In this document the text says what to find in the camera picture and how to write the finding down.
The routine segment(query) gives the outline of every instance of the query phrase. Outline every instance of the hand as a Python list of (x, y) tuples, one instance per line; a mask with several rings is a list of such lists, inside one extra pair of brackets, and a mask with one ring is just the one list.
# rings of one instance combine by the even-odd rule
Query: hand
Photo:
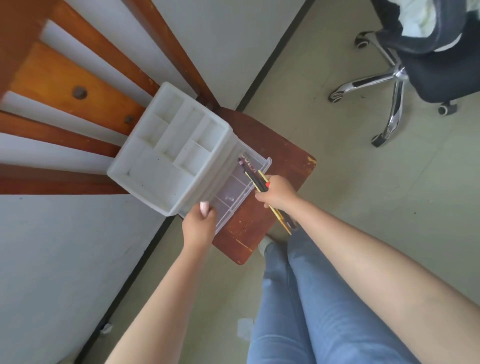
[(215, 237), (216, 209), (210, 207), (208, 216), (203, 217), (200, 204), (193, 205), (182, 223), (183, 248), (207, 251)]
[(265, 208), (268, 205), (288, 213), (288, 207), (292, 201), (297, 199), (297, 193), (290, 182), (281, 176), (267, 176), (270, 181), (270, 187), (267, 192), (256, 192), (255, 197), (260, 202), (265, 202)]

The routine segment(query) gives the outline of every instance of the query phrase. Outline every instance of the plastic organizer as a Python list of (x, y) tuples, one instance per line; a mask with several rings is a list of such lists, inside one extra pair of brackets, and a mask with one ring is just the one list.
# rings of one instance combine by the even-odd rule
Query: plastic organizer
[(107, 175), (165, 216), (185, 216), (194, 203), (209, 201), (218, 209), (218, 231), (253, 189), (237, 162), (242, 154), (264, 172), (271, 164), (226, 121), (165, 82)]

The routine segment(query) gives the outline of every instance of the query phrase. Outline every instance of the floor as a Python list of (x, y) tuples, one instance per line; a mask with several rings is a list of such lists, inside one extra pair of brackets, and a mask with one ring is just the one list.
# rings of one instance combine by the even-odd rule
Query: floor
[[(389, 242), (480, 303), (480, 94), (440, 117), (409, 87), (404, 125), (379, 149), (391, 105), (390, 84), (350, 94), (335, 105), (330, 91), (386, 69), (373, 47), (357, 50), (355, 35), (379, 28), (368, 0), (317, 0), (245, 112), (318, 160), (301, 196)], [(279, 239), (278, 226), (272, 234)], [(176, 218), (112, 318), (86, 363), (104, 362), (181, 248)], [(240, 318), (255, 318), (264, 260), (244, 266), (213, 249), (202, 276), (181, 363), (245, 363), (249, 343)]]

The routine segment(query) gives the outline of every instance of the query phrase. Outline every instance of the blue jeans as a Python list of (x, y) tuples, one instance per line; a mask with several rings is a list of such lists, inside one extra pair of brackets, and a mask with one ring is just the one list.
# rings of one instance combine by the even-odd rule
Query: blue jeans
[(265, 260), (248, 364), (419, 364), (304, 230), (268, 245)]

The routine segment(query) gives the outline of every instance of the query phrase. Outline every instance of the office chair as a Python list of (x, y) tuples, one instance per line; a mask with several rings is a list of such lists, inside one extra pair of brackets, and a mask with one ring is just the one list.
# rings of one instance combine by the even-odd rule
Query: office chair
[[(379, 147), (397, 129), (402, 116), (405, 82), (409, 81), (426, 102), (441, 103), (440, 115), (457, 111), (456, 99), (480, 91), (480, 21), (476, 13), (467, 13), (466, 0), (433, 0), (436, 25), (429, 37), (402, 36), (398, 21), (400, 9), (388, 0), (371, 0), (383, 29), (360, 32), (355, 38), (358, 49), (375, 45), (390, 68), (382, 73), (359, 78), (338, 87), (328, 100), (339, 102), (347, 92), (394, 81), (392, 109), (387, 126), (372, 138)], [(460, 41), (441, 52), (435, 49)]]

